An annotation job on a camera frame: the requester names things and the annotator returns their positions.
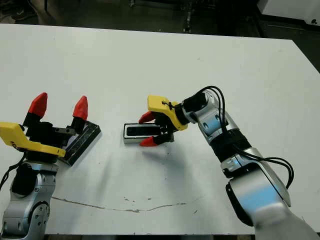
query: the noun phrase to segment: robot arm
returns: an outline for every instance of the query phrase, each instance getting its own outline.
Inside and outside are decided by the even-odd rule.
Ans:
[[[100,132],[99,126],[87,121],[88,102],[83,96],[76,104],[73,121],[66,128],[41,122],[47,108],[47,94],[36,97],[25,117],[23,126],[0,122],[0,137],[23,157],[9,167],[17,168],[10,188],[9,206],[3,215],[0,240],[41,240],[50,215],[50,200],[56,187],[58,159],[72,165]]]
[[[273,161],[263,158],[259,151],[251,146],[225,112],[224,97],[220,89],[214,86],[203,88],[179,104],[166,100],[158,101],[159,99],[148,97],[148,109],[151,111],[149,114],[154,115],[153,111],[165,109],[162,113],[168,116],[175,126],[170,133],[186,129],[188,123],[198,124],[219,159],[222,172],[229,179],[225,189],[237,217],[244,224],[255,228],[257,239],[320,239],[307,223],[290,211],[288,190],[267,163]],[[157,101],[157,104],[153,104],[157,107],[150,107],[152,101]],[[178,123],[174,122],[171,115],[176,116]],[[144,120],[149,121],[150,118],[142,118],[142,122],[146,122]],[[148,137],[140,145],[148,146],[146,143],[154,139],[154,136]],[[292,182],[292,168],[289,173],[291,177],[287,187]]]

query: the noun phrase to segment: black band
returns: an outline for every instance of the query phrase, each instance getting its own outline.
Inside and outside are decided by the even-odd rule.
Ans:
[[[186,125],[186,124],[190,123],[190,121],[184,115],[181,103],[179,103],[178,105],[175,105],[174,110],[175,110],[176,117],[178,118],[179,122],[182,125]]]
[[[252,227],[254,224],[251,221],[250,217],[247,215],[247,213],[245,212],[245,210],[242,208],[241,204],[239,203],[230,183],[228,183],[225,186],[225,190],[226,193],[228,194],[229,200],[232,204],[232,207],[235,211],[236,216],[238,217],[238,219],[243,222],[244,224]]]
[[[32,193],[36,185],[38,172],[29,167],[28,164],[18,167],[11,186],[12,192],[22,196]]]
[[[241,150],[251,148],[250,143],[239,129],[228,130],[214,138],[210,143],[214,154],[220,162],[237,153],[233,145],[236,145]]]
[[[207,100],[204,92],[195,94],[183,101],[183,107],[187,113],[199,111],[206,104]]]

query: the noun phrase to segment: white tabletop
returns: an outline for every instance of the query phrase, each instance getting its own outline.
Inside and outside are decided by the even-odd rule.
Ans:
[[[86,95],[88,120],[102,130],[73,167],[58,163],[53,196],[71,202],[51,200],[46,233],[253,233],[196,125],[155,148],[123,143],[124,123],[147,111],[149,94],[182,101],[207,85],[223,90],[252,146],[292,163],[291,210],[320,232],[320,75],[291,40],[6,24],[0,35],[1,121],[22,123],[47,92],[43,120],[65,127]],[[1,143],[0,176],[20,157]],[[286,170],[274,168],[286,183]]]

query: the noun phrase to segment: red fingertip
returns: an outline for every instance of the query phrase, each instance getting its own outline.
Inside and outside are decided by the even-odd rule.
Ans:
[[[139,119],[139,124],[147,123],[155,119],[155,116],[151,111],[147,111]]]
[[[142,142],[140,142],[140,146],[142,146],[142,147],[155,147],[157,145],[158,144],[156,144],[154,142],[154,137],[153,136],[150,136],[150,137],[144,139]]]
[[[46,92],[41,93],[32,101],[28,113],[36,114],[42,118],[47,110],[47,100],[48,94]]]
[[[82,96],[76,103],[73,111],[73,117],[78,117],[87,120],[88,117],[88,100],[86,96]]]

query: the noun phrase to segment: chair leg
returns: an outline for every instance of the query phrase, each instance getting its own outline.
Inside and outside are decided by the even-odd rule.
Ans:
[[[44,10],[46,13],[48,12],[48,0],[44,0]]]

